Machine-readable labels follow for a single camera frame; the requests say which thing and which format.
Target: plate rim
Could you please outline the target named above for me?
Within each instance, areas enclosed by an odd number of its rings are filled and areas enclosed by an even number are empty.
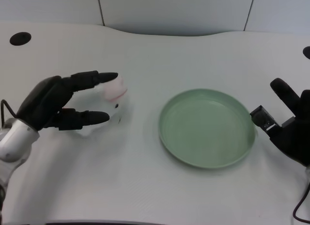
[[[250,152],[250,150],[252,149],[253,145],[254,145],[254,142],[255,142],[255,139],[256,139],[256,132],[255,132],[255,126],[254,124],[252,124],[252,131],[253,131],[253,142],[252,144],[250,145],[250,147],[247,149],[247,151],[242,155],[240,156],[239,158],[237,158],[236,160],[234,160],[233,162],[229,162],[227,164],[223,164],[223,165],[218,165],[218,166],[201,166],[201,165],[197,165],[197,164],[194,164],[194,163],[190,163],[189,161],[186,161],[184,159],[182,159],[181,157],[178,157],[177,155],[175,155],[174,153],[172,153],[169,148],[167,148],[167,144],[165,143],[163,137],[162,137],[162,132],[161,132],[161,129],[160,129],[160,124],[161,124],[161,120],[162,120],[162,114],[163,114],[163,111],[165,110],[165,108],[169,105],[169,103],[171,101],[173,101],[174,99],[176,99],[178,96],[184,94],[184,93],[188,93],[188,92],[192,92],[192,91],[198,91],[198,90],[203,90],[203,91],[212,91],[212,92],[216,92],[216,93],[221,93],[221,94],[224,94],[226,96],[229,96],[231,97],[233,100],[235,100],[237,103],[239,103],[244,109],[245,111],[249,113],[249,111],[247,110],[247,108],[239,101],[237,100],[236,98],[234,98],[233,96],[227,94],[227,93],[223,93],[221,91],[218,91],[218,90],[214,90],[214,89],[208,89],[208,88],[196,88],[196,89],[190,89],[190,90],[186,90],[186,91],[183,91],[181,93],[178,93],[177,95],[173,96],[171,99],[169,99],[165,105],[162,107],[161,111],[160,111],[160,114],[159,114],[159,119],[158,119],[158,134],[159,134],[159,138],[164,146],[164,148],[171,154],[173,155],[175,158],[177,158],[178,160],[186,163],[186,164],[189,164],[191,166],[194,166],[194,167],[197,167],[197,168],[202,168],[202,169],[217,169],[217,168],[224,168],[224,167],[227,167],[227,166],[230,166],[230,165],[233,165],[237,162],[239,162],[240,160],[242,160],[245,156],[247,156]]]

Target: light green dish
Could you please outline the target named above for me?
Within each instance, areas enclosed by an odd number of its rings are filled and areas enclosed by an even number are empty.
[[[159,136],[179,160],[200,168],[220,168],[249,153],[255,128],[247,109],[233,97],[195,89],[165,105],[159,118]]]

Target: white robotic arm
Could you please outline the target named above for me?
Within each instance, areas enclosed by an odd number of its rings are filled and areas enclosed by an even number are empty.
[[[43,128],[56,127],[59,130],[82,129],[83,126],[107,122],[109,114],[98,111],[77,112],[75,109],[64,109],[63,106],[71,99],[74,92],[91,89],[100,83],[115,81],[113,85],[123,82],[118,73],[83,72],[71,77],[54,76],[41,81],[30,92],[14,114],[6,101],[1,101],[0,129],[0,222],[1,210],[5,199],[9,179],[14,170],[22,165],[30,156],[31,145],[40,137]],[[116,98],[126,91],[124,87],[116,87]],[[115,100],[107,98],[109,93],[103,91],[103,99],[113,107]],[[4,122],[3,104],[7,106],[14,118]]]

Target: black cable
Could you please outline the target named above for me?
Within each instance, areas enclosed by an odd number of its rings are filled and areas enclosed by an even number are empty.
[[[102,25],[105,26],[105,21],[103,20],[103,14],[102,14],[102,8],[101,8],[100,0],[98,0],[98,4],[99,4],[99,9],[100,9],[100,15],[101,15],[101,20],[102,20]]]
[[[6,100],[2,100],[0,103],[0,109],[1,109],[1,126],[4,126],[4,108],[3,105],[5,105],[5,107],[8,109],[8,111],[10,112],[10,114],[15,118],[16,114],[14,113],[14,111],[12,110],[12,108],[10,107],[10,105],[8,104],[8,102],[6,102]]]
[[[305,219],[298,218],[296,216],[296,212],[299,209],[299,207],[301,206],[301,204],[305,201],[306,197],[308,196],[309,191],[310,191],[310,183],[309,183],[309,186],[308,186],[307,190],[305,191],[305,194],[303,195],[303,197],[301,198],[301,200],[299,201],[299,203],[297,204],[297,206],[295,207],[295,209],[293,211],[293,217],[296,220],[298,220],[300,222],[303,222],[303,223],[306,223],[306,224],[310,224],[310,220],[305,220]]]

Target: white wall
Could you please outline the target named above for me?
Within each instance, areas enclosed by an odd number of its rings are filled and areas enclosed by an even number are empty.
[[[246,31],[310,34],[310,0],[254,0]]]
[[[167,35],[206,35],[244,29],[252,0],[101,0],[114,29]]]
[[[206,35],[244,29],[252,0],[101,0],[108,27]],[[254,0],[246,31],[310,34],[310,0]],[[97,0],[0,0],[0,21],[101,25]]]
[[[105,23],[148,34],[244,29],[251,0],[101,0]],[[101,24],[97,0],[0,0],[0,20]]]
[[[0,0],[0,20],[102,23],[97,0]]]

